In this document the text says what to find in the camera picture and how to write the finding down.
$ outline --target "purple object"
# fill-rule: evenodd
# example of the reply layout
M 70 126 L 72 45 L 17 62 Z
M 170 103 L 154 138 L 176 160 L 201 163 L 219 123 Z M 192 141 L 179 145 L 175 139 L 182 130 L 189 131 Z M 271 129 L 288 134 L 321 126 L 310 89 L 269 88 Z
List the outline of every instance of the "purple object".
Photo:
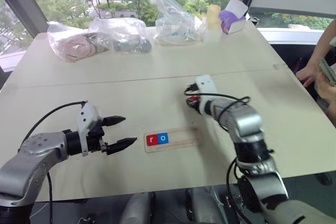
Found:
M 232 12 L 229 12 L 228 10 L 223 10 L 219 13 L 219 19 L 222 21 L 222 30 L 224 33 L 228 34 L 228 31 L 230 30 L 231 24 L 245 19 L 245 17 L 237 18 L 236 15 L 234 15 Z

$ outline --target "black cable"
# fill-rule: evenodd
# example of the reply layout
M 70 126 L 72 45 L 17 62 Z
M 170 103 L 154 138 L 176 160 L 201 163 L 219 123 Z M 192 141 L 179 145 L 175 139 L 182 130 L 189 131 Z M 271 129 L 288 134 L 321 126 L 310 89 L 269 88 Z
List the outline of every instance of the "black cable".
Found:
M 184 91 L 184 95 L 192 97 L 194 95 L 212 95 L 213 97 L 226 97 L 226 98 L 230 98 L 233 100 L 239 100 L 239 98 L 233 97 L 231 95 L 226 95 L 226 94 L 216 94 L 216 93 L 187 93 L 188 90 Z
M 60 109 L 63 109 L 65 107 L 68 107 L 68 106 L 72 106 L 72 105 L 77 105 L 77 104 L 80 104 L 82 106 L 84 106 L 86 102 L 85 101 L 81 101 L 81 102 L 70 102 L 70 103 L 67 103 L 67 104 L 64 104 L 62 106 L 59 106 L 55 109 L 53 109 L 52 111 L 50 111 L 49 113 L 45 114 L 40 120 L 37 121 L 37 123 L 35 123 L 35 125 L 30 129 L 30 131 L 27 133 L 27 135 L 25 136 L 25 138 L 23 139 L 22 143 L 21 143 L 21 146 L 23 144 L 23 142 L 30 137 L 30 135 L 32 134 L 32 132 L 36 129 L 36 127 L 45 119 L 47 118 L 48 116 L 50 116 L 51 114 L 53 114 L 54 112 L 60 110 Z
M 234 101 L 234 102 L 232 102 L 232 103 L 230 103 L 227 107 L 225 107 L 221 112 L 220 112 L 220 114 L 219 114 L 219 116 L 218 116 L 218 124 L 219 124 L 219 126 L 224 130 L 224 131 L 226 131 L 226 132 L 228 132 L 228 129 L 227 128 L 225 128 L 224 126 L 222 126 L 221 125 L 221 118 L 222 118 L 222 116 L 224 115 L 224 113 L 229 109 L 229 108 L 231 108 L 233 105 L 235 105 L 235 104 L 237 104 L 237 103 L 243 103 L 243 104 L 247 104 L 249 101 L 250 101 L 250 97 L 243 97 L 243 98 L 236 98 L 236 97 L 234 97 L 234 99 L 236 100 L 236 101 Z
M 53 211 L 52 211 L 52 203 L 53 203 L 53 185 L 51 184 L 51 177 L 49 172 L 47 173 L 48 184 L 49 184 L 49 224 L 53 224 Z
M 229 178 L 230 178 L 230 172 L 231 172 L 231 169 L 233 167 L 233 165 L 236 163 L 236 159 L 234 159 L 227 172 L 226 172 L 226 188 L 227 188 L 227 192 L 228 192 L 228 197 L 229 197 L 229 201 L 231 202 L 231 205 L 233 206 L 234 210 L 241 216 L 241 218 L 247 223 L 247 224 L 253 224 L 242 212 L 241 210 L 238 208 L 236 202 L 233 200 L 233 197 L 232 197 L 232 193 L 231 193 L 231 189 L 230 189 L 230 183 L 229 183 Z
M 34 124 L 34 126 L 30 129 L 30 131 L 27 133 L 27 135 L 25 136 L 25 138 L 23 139 L 21 145 L 20 145 L 20 148 L 19 148 L 19 151 L 21 149 L 21 146 L 22 144 L 26 141 L 26 139 L 28 139 L 30 137 L 30 135 L 32 134 L 32 132 L 36 129 L 36 127 L 44 120 L 46 119 L 48 116 L 50 116 L 51 114 L 53 114 L 54 112 L 60 110 L 60 109 L 63 109 L 65 107 L 68 107 L 68 106 L 72 106 L 72 105 L 81 105 L 81 106 L 84 106 L 85 103 L 87 103 L 86 101 L 81 101 L 81 102 L 71 102 L 71 103 L 67 103 L 67 104 L 64 104 L 62 106 L 59 106 L 55 109 L 53 109 L 52 111 L 48 112 L 47 114 L 45 114 L 40 120 L 37 121 L 37 123 Z M 49 223 L 50 224 L 53 224 L 53 213 L 52 213 L 52 203 L 53 203 L 53 187 L 52 187 L 52 184 L 51 184 L 51 177 L 50 177 L 50 174 L 49 172 L 47 173 L 47 178 L 48 178 L 48 184 L 49 184 Z
M 235 100 L 234 102 L 232 102 L 232 103 L 230 103 L 227 107 L 225 107 L 222 111 L 221 111 L 221 113 L 219 114 L 219 116 L 218 116 L 218 120 L 217 120 L 217 122 L 218 122 L 218 124 L 219 124 L 219 126 L 224 130 L 224 131 L 226 131 L 226 132 L 228 132 L 228 130 L 227 130 L 227 128 L 225 128 L 224 126 L 222 126 L 221 125 L 221 123 L 220 123 L 220 120 L 221 120 L 221 118 L 222 118 L 222 116 L 224 115 L 224 113 L 229 109 L 229 108 L 231 108 L 233 105 L 235 105 L 235 104 L 237 104 L 237 103 L 243 103 L 243 104 L 247 104 L 247 103 L 249 103 L 250 102 L 250 100 L 251 100 L 251 97 L 243 97 L 243 98 L 236 98 L 236 97 L 233 97 L 232 95 L 226 95 L 226 94 L 216 94 L 216 93 L 187 93 L 187 92 L 189 92 L 189 91 L 192 91 L 192 90 L 188 90 L 188 89 L 186 89 L 185 91 L 184 91 L 184 95 L 187 95 L 187 96 L 202 96 L 202 95 L 211 95 L 211 96 L 213 96 L 213 97 L 225 97 L 225 98 L 229 98 L 229 99 L 232 99 L 232 100 Z
M 235 162 L 235 167 L 233 167 L 233 173 L 235 175 L 236 180 L 238 181 L 238 176 L 237 176 L 237 162 Z

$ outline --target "window frame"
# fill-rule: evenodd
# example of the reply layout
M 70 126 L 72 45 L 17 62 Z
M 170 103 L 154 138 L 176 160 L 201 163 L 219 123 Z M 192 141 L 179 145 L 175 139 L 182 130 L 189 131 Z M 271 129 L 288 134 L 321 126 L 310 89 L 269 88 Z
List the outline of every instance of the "window frame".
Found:
M 314 12 L 304 12 L 301 10 L 286 10 L 286 9 L 276 9 L 276 8 L 263 8 L 263 7 L 251 7 L 250 12 L 262 12 L 262 13 L 284 13 L 284 14 L 294 14 L 302 16 L 313 16 L 320 18 L 336 18 L 336 15 L 326 14 L 326 13 L 314 13 Z
M 5 2 L 33 38 L 47 31 L 47 19 L 35 0 L 5 0 Z

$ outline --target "clear plastic bag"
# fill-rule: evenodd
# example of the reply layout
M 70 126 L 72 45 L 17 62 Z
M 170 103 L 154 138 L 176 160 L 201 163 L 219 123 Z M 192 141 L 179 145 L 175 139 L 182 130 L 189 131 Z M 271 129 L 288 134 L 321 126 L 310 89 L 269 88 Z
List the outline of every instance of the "clear plastic bag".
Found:
M 146 35 L 146 24 L 136 18 L 95 18 L 89 31 L 98 32 L 103 47 L 120 52 L 149 52 L 152 49 Z
M 152 0 L 159 10 L 154 40 L 162 45 L 190 45 L 200 40 L 201 20 L 175 0 Z
M 98 43 L 103 35 L 89 32 L 87 29 L 66 26 L 59 22 L 49 22 L 48 40 L 56 56 L 75 62 L 107 50 Z

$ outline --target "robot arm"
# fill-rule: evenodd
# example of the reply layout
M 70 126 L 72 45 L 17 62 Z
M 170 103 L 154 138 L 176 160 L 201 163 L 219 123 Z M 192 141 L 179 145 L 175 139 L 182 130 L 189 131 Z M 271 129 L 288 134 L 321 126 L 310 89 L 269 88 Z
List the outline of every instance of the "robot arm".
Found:
M 209 75 L 197 77 L 188 91 L 199 91 L 187 99 L 187 105 L 204 116 L 212 117 L 230 134 L 236 163 L 243 176 L 238 186 L 244 204 L 252 212 L 260 212 L 270 224 L 335 223 L 309 205 L 289 200 L 286 188 L 268 151 L 259 113 L 244 99 L 218 98 Z
M 121 116 L 101 118 L 97 109 L 86 103 L 77 118 L 78 131 L 41 133 L 26 139 L 18 153 L 0 169 L 0 223 L 28 223 L 48 171 L 69 155 L 86 156 L 89 151 L 110 155 L 133 144 L 137 138 L 125 138 L 112 145 L 102 139 L 102 126 L 124 120 Z

